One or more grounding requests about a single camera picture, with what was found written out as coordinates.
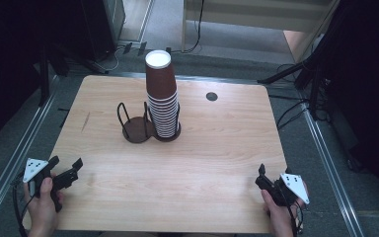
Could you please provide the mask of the black stand pole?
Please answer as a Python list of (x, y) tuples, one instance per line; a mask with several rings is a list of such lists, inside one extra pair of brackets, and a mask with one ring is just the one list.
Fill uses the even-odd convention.
[(48, 61), (45, 46), (39, 52), (40, 55), (40, 101), (39, 105), (42, 107), (49, 97), (49, 79), (48, 79)]

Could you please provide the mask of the person's left hand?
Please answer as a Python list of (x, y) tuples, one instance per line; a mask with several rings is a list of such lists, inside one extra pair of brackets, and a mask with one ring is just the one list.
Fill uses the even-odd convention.
[(39, 197), (34, 197), (28, 204), (31, 228), (28, 237), (52, 237), (58, 225), (58, 213), (51, 198), (52, 178), (44, 178)]

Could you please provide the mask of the person's right hand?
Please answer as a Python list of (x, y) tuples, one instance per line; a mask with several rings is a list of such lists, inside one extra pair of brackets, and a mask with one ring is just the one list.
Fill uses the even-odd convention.
[(267, 190), (261, 190), (261, 195), (265, 202), (264, 212), (268, 215), (270, 225), (269, 231), (273, 237), (294, 237), (292, 218), (297, 217), (297, 208), (305, 205), (304, 201), (299, 198), (298, 204), (290, 206), (278, 206)]

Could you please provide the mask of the white desk leg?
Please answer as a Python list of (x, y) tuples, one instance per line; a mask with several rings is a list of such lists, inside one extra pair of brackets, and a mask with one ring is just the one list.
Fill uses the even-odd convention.
[(184, 52), (186, 50), (188, 1), (189, 0), (183, 0), (181, 52)]

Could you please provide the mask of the black tripod leg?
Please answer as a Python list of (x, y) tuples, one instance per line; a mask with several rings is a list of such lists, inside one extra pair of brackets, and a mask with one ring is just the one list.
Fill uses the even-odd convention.
[(293, 74), (294, 72), (296, 71), (299, 71), (299, 70), (302, 70), (302, 69), (310, 69), (312, 67), (313, 63), (308, 61), (308, 60), (304, 60), (304, 61), (301, 61), (299, 63), (296, 63), (292, 66), (290, 66), (289, 68), (287, 69), (284, 69), (280, 72), (277, 72), (275, 75), (272, 75), (266, 79), (258, 79), (257, 82), (259, 84), (272, 84), (282, 78), (284, 78), (285, 76), (288, 76), (290, 74)]

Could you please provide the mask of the dark cabinet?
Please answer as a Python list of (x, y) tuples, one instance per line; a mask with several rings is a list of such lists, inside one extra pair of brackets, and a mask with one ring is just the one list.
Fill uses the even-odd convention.
[(81, 0), (90, 58), (103, 60), (117, 47), (125, 21), (123, 0)]

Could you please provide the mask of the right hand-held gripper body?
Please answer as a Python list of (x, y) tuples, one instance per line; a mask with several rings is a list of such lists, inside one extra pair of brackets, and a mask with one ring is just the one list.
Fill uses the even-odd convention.
[(283, 173), (278, 180), (271, 181), (265, 174), (260, 174), (256, 184), (261, 190), (266, 190), (279, 206), (292, 205), (299, 198), (306, 204), (310, 203), (308, 192), (299, 175)]

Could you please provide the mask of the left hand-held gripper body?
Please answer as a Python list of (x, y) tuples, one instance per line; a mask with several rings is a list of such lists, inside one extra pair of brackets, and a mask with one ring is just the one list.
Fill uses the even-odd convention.
[(55, 205), (55, 211), (59, 212), (62, 209), (62, 204), (59, 201), (57, 192), (69, 188), (72, 183), (78, 179), (79, 171), (76, 172), (71, 167), (69, 170), (53, 177), (47, 164), (48, 161), (29, 158), (24, 171), (23, 182), (29, 187), (30, 197), (38, 198), (43, 179), (52, 178), (53, 188), (51, 191), (51, 198)]

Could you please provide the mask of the aluminium floor rail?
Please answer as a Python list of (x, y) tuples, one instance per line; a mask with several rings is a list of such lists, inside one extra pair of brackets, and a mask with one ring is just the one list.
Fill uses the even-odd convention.
[(18, 174), (42, 122), (53, 102), (59, 77), (49, 79), (49, 97), (40, 106), (40, 93), (27, 99), (16, 114), (0, 131), (0, 205), (9, 190), (10, 183)]
[(313, 120), (309, 110), (303, 106), (305, 120), (309, 127), (310, 133), (314, 139), (319, 156), (322, 160), (326, 175), (329, 179), (330, 186), (334, 192), (337, 204), (339, 206), (342, 219), (350, 237), (365, 237), (364, 231), (352, 205), (349, 195), (341, 181), (339, 172), (333, 161), (331, 152), (327, 146), (324, 136), (316, 121)]

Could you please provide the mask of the black wire cup rack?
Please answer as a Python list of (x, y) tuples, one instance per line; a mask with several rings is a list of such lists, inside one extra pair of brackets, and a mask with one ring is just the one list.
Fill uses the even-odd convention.
[(122, 127), (122, 135), (131, 143), (142, 143), (151, 137), (162, 142), (170, 142), (177, 139), (181, 134), (181, 124), (178, 121), (180, 112), (176, 112), (173, 133), (162, 136), (159, 127), (155, 125), (151, 110), (147, 103), (144, 103), (144, 113), (142, 117), (130, 118), (125, 103), (119, 103), (116, 108), (116, 115)]

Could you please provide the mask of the stack of brown paper cups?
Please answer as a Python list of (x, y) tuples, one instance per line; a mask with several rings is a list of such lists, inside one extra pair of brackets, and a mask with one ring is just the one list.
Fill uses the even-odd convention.
[(156, 133), (170, 138), (179, 130), (178, 89), (169, 52), (153, 50), (145, 56), (149, 112)]

